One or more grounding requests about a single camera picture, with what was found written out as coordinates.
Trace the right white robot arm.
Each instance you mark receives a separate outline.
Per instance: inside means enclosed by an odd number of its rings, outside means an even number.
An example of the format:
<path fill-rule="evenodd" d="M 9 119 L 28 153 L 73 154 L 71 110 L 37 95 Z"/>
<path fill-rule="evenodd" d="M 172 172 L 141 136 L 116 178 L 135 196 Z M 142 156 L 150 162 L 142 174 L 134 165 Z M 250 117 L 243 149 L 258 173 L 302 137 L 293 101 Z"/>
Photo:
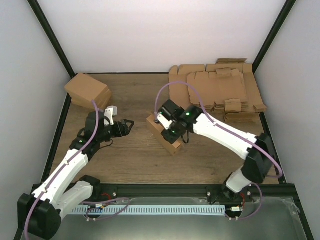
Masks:
<path fill-rule="evenodd" d="M 221 195 L 229 202 L 240 196 L 243 188 L 252 183 L 261 184 L 275 165 L 275 149 L 271 138 L 243 132 L 227 125 L 200 107 L 191 105 L 187 109 L 167 100 L 156 112 L 156 123 L 163 126 L 163 138 L 173 144 L 184 134 L 206 137 L 226 147 L 239 156 L 244 164 L 231 173 L 221 188 Z"/>

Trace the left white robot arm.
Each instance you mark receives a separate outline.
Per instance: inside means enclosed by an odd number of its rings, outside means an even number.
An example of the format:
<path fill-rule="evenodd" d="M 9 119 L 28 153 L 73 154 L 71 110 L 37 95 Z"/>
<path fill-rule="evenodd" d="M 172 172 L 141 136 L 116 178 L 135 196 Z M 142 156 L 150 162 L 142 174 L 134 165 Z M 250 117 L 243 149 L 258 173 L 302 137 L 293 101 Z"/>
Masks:
<path fill-rule="evenodd" d="M 102 196 L 100 180 L 85 175 L 73 187 L 71 182 L 101 149 L 104 142 L 130 134 L 134 121 L 115 121 L 117 107 L 88 114 L 85 127 L 72 141 L 54 172 L 31 194 L 24 193 L 17 202 L 18 228 L 44 240 L 59 230 L 62 220 L 82 202 L 97 202 Z"/>

